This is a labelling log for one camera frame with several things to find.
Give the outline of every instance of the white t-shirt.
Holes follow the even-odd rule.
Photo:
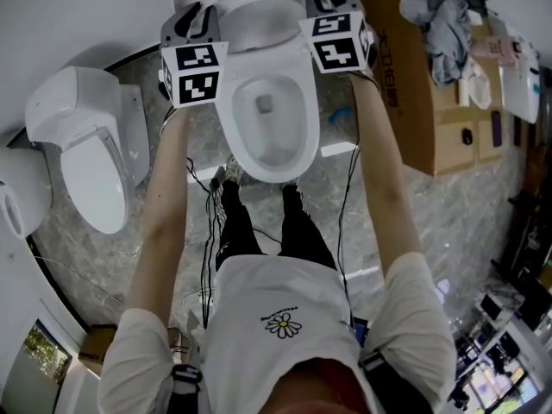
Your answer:
[[[215,309],[201,347],[213,413],[256,414],[280,377],[316,357],[349,367],[370,411],[384,412],[358,367],[375,349],[434,411],[444,404],[454,384],[455,345],[421,254],[405,254],[391,266],[386,300],[364,350],[349,317],[342,282],[331,268],[286,257],[228,258],[215,277]],[[142,414],[166,405],[172,366],[159,318],[127,310],[103,365],[100,411]]]

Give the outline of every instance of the cardboard box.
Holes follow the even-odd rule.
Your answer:
[[[400,15],[400,0],[361,1],[367,22],[380,37],[374,76],[379,80],[404,163],[435,176],[499,159],[504,143],[498,147],[493,145],[491,114],[494,110],[502,118],[503,140],[505,134],[496,62],[476,59],[491,82],[491,106],[487,110],[480,110],[474,104],[460,107],[457,83],[446,87],[433,83],[422,31]],[[472,29],[476,39],[491,34],[487,20]],[[464,129],[472,133],[471,145],[462,140]]]
[[[546,288],[549,291],[549,293],[552,293],[552,261],[551,260],[548,260],[548,262],[544,265],[543,272],[538,278],[538,281],[541,284],[543,284],[543,287]]]
[[[115,325],[95,325],[91,327],[78,353],[78,360],[97,377],[102,375],[105,354],[113,342],[116,330]]]

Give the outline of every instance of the black pants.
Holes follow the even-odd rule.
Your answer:
[[[225,181],[223,184],[221,202],[226,214],[226,222],[219,253],[216,256],[217,270],[230,256],[263,254],[255,239],[248,210],[240,201],[238,189],[238,184],[233,181]],[[279,256],[310,260],[335,270],[334,258],[320,231],[311,217],[303,211],[303,203],[297,187],[287,185],[282,190],[282,196],[285,217],[282,225],[282,251]]]

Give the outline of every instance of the tile floor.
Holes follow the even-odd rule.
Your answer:
[[[122,83],[141,86],[152,160],[168,107],[157,90],[158,66],[159,56],[153,53],[115,72]],[[355,142],[351,117],[342,117],[337,124],[328,121],[335,110],[352,106],[348,80],[335,74],[317,75],[317,91],[320,146]],[[505,142],[510,143],[511,118],[506,118],[505,128]],[[34,239],[41,254],[55,261],[48,261],[48,268],[85,321],[89,324],[116,323],[124,310],[124,296],[140,253],[141,211],[149,178],[136,190],[126,228],[116,235],[103,235],[84,222],[72,205],[60,174],[59,149],[50,145],[44,148],[53,182],[53,208]],[[229,147],[214,106],[196,108],[191,123],[190,156],[197,170],[219,166],[228,155]],[[319,152],[300,179],[312,218],[332,253],[336,252],[337,218],[350,156],[350,151],[327,157]],[[523,170],[524,155],[511,145],[498,163],[438,179],[405,168],[412,208],[431,272],[436,283],[448,280],[448,286],[444,286],[444,307],[451,321],[469,312],[482,280],[491,271],[490,259],[502,249],[511,214],[506,199],[518,192]],[[182,167],[182,174],[185,175],[185,167]],[[246,179],[241,198],[254,226],[279,238],[283,210],[278,186]],[[172,324],[181,328],[188,308],[194,307],[193,301],[200,288],[208,232],[204,206],[204,192],[197,184],[191,185],[186,249],[180,262],[172,307]],[[343,228],[346,273],[363,270],[349,280],[354,314],[371,319],[382,302],[383,279],[377,268],[379,257],[367,214],[360,165],[353,177]],[[278,252],[277,243],[260,234],[258,240],[266,253]]]

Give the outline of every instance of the floor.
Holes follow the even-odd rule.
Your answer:
[[[153,53],[114,72],[122,83],[141,86],[152,160],[168,108],[167,101],[158,93],[158,68],[159,55]],[[316,78],[320,146],[355,142],[352,117],[329,123],[334,111],[352,106],[348,80],[335,74]],[[512,123],[511,118],[505,121],[506,143],[511,143]],[[34,239],[42,256],[49,259],[47,266],[62,291],[85,321],[116,323],[124,310],[124,297],[141,249],[141,212],[149,178],[136,190],[126,228],[115,235],[103,235],[84,222],[72,205],[60,175],[59,149],[50,145],[44,149],[53,182],[53,208]],[[214,106],[196,108],[191,122],[190,156],[197,171],[221,165],[228,155]],[[337,247],[337,223],[350,156],[350,151],[327,157],[319,152],[300,179],[312,218],[332,253]],[[518,192],[523,171],[523,152],[511,145],[498,163],[438,179],[405,167],[423,249],[452,323],[457,324],[470,312],[475,294],[491,271],[490,259],[502,249],[511,214],[506,199]],[[278,239],[283,219],[279,187],[246,179],[241,198],[254,226]],[[184,327],[187,311],[198,307],[197,291],[208,235],[205,199],[197,184],[190,185],[186,248],[172,306],[171,325],[180,328]],[[380,260],[367,214],[360,167],[355,171],[348,195],[343,231],[345,271],[350,277],[354,314],[372,319],[382,304],[383,279],[377,268]],[[262,234],[258,234],[258,240],[266,253],[278,252],[276,242]]]

